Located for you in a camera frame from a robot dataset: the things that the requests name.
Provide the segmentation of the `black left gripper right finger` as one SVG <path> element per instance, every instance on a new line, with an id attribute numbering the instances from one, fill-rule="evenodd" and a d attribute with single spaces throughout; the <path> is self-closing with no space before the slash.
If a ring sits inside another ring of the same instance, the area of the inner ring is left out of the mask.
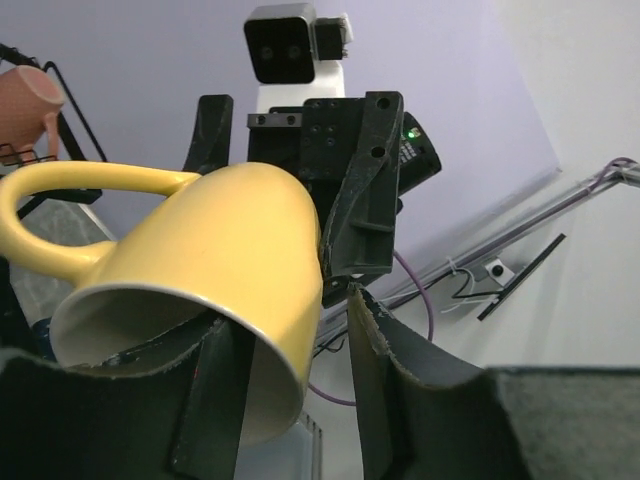
<path id="1" fill-rule="evenodd" d="M 490 373 L 416 333 L 360 284 L 347 310 L 365 478 L 529 478 Z"/>

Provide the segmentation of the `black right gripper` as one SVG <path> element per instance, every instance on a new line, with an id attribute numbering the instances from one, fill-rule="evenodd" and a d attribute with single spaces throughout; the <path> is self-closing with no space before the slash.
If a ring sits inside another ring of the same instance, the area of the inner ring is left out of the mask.
<path id="1" fill-rule="evenodd" d="M 229 164 L 234 102 L 203 95 L 182 170 L 210 173 Z M 322 304 L 347 296 L 351 281 L 391 271 L 404 101 L 397 91 L 363 98 L 312 98 L 248 116 L 248 158 L 296 177 L 311 195 L 319 224 Z"/>

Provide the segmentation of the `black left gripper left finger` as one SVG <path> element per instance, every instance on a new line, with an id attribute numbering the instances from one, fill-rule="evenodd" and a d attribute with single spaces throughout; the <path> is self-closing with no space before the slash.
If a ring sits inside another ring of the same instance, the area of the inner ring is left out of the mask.
<path id="1" fill-rule="evenodd" d="M 230 479 L 254 336 L 191 320 L 96 367 L 1 352 L 5 479 Z"/>

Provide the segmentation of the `cream yellow mug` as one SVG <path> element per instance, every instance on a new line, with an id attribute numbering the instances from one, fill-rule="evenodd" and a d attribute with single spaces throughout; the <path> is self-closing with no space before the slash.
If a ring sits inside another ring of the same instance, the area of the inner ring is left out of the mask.
<path id="1" fill-rule="evenodd" d="M 62 246 L 20 222 L 23 197 L 76 188 L 163 200 L 119 241 Z M 266 163 L 201 175 L 54 161 L 18 169 L 1 182 L 3 256 L 73 286 L 50 323 L 61 365 L 100 364 L 209 310 L 254 335 L 245 445 L 283 434 L 302 410 L 321 317 L 319 238 L 307 190 Z"/>

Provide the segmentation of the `pink mug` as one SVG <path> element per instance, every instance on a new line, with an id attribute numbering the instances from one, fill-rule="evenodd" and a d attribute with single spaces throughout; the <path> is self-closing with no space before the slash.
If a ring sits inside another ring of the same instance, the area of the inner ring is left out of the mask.
<path id="1" fill-rule="evenodd" d="M 59 153 L 58 115 L 65 94 L 44 71 L 19 65 L 1 74 L 1 163 L 34 161 L 33 147 L 45 135 L 46 157 Z"/>

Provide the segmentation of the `black wire dish rack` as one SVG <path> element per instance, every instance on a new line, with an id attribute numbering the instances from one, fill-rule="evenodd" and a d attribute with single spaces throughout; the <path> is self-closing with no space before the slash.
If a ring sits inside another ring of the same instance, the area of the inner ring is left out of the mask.
<path id="1" fill-rule="evenodd" d="M 1 46 L 1 167 L 87 159 L 63 112 L 70 107 L 98 158 L 107 157 L 61 70 L 19 49 Z"/>

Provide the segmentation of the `light blue mug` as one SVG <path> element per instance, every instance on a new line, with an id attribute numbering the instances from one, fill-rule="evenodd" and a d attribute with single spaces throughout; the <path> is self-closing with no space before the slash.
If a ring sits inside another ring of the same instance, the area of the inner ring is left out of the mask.
<path id="1" fill-rule="evenodd" d="M 42 318 L 31 325 L 38 351 L 42 358 L 48 361 L 56 361 L 50 340 L 51 318 Z"/>

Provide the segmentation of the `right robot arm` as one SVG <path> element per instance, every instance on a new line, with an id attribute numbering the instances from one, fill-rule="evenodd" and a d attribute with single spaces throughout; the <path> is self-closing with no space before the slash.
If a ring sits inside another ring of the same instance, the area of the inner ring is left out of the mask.
<path id="1" fill-rule="evenodd" d="M 321 228 L 322 303 L 392 270 L 401 196 L 441 170 L 440 159 L 397 92 L 311 98 L 251 114 L 248 159 L 286 171 L 306 188 Z"/>

